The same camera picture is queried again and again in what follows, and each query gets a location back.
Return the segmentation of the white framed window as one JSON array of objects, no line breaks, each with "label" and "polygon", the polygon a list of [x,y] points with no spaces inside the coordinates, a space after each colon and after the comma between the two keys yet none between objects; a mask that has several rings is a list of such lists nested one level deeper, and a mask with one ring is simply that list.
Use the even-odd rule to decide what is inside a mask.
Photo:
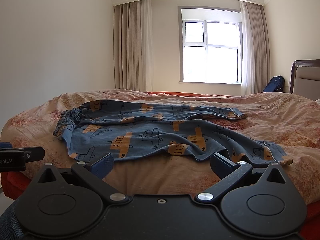
[{"label": "white framed window", "polygon": [[181,81],[238,85],[242,80],[239,10],[179,7]]}]

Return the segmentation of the beige right curtain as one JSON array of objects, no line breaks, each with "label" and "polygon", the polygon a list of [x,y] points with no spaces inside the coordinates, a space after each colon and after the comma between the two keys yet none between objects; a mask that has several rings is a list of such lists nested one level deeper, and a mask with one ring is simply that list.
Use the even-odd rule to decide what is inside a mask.
[{"label": "beige right curtain", "polygon": [[262,5],[240,2],[242,19],[242,95],[261,93],[270,79],[270,45]]}]

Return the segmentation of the beige left curtain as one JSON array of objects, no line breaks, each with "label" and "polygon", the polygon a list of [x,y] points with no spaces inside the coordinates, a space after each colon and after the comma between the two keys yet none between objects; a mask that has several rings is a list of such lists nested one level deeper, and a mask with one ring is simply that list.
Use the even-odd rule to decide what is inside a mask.
[{"label": "beige left curtain", "polygon": [[113,61],[116,88],[153,90],[153,36],[150,0],[114,7]]}]

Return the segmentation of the orange bed sheet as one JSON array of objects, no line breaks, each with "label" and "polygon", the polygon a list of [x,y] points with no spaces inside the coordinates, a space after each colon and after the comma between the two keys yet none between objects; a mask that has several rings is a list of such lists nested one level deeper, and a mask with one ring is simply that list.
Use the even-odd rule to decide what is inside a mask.
[{"label": "orange bed sheet", "polygon": [[228,98],[232,97],[232,95],[217,95],[217,94],[201,94],[201,93],[189,93],[189,92],[146,92],[150,95],[174,95],[174,96],[182,96],[182,97],[223,97]]}]

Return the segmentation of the brown padded headboard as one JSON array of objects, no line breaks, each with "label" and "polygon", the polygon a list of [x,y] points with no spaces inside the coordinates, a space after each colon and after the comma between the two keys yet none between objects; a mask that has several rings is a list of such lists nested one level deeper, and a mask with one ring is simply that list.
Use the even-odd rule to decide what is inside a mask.
[{"label": "brown padded headboard", "polygon": [[296,60],[291,68],[290,93],[310,100],[319,99],[320,60]]}]

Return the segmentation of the beige curtain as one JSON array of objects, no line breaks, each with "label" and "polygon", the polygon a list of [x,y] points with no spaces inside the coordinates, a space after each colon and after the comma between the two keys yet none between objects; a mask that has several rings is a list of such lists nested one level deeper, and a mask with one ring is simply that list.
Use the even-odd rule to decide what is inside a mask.
[{"label": "beige curtain", "polygon": [[114,7],[113,61],[116,88],[153,90],[153,36],[150,0]]},{"label": "beige curtain", "polygon": [[242,95],[261,93],[270,79],[270,45],[262,5],[240,2],[242,19]]}]

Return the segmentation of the blue patterned children's pants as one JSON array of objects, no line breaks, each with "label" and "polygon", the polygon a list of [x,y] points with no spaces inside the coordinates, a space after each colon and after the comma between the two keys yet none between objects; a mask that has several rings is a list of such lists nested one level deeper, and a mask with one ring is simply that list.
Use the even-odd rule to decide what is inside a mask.
[{"label": "blue patterned children's pants", "polygon": [[101,100],[62,112],[53,135],[65,143],[70,158],[85,162],[108,153],[115,161],[158,153],[204,161],[219,153],[257,167],[292,164],[274,142],[253,140],[219,125],[246,117],[236,108]]}]

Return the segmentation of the blue backpack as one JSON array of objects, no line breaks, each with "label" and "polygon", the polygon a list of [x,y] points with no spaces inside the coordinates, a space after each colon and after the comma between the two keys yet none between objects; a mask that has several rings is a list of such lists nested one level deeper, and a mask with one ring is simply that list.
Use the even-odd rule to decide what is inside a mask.
[{"label": "blue backpack", "polygon": [[285,79],[283,76],[274,76],[267,86],[263,89],[263,92],[283,92],[285,85]]}]

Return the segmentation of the floral peach bed quilt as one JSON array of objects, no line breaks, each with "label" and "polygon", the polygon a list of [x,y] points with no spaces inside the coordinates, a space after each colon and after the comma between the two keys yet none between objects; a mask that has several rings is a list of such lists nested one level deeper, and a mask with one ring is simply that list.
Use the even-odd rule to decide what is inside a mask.
[{"label": "floral peach bed quilt", "polygon": [[319,104],[294,94],[66,93],[12,117],[1,141],[41,146],[58,168],[110,153],[104,181],[129,195],[203,191],[219,180],[214,152],[260,167],[276,161],[306,203],[319,200]]}]

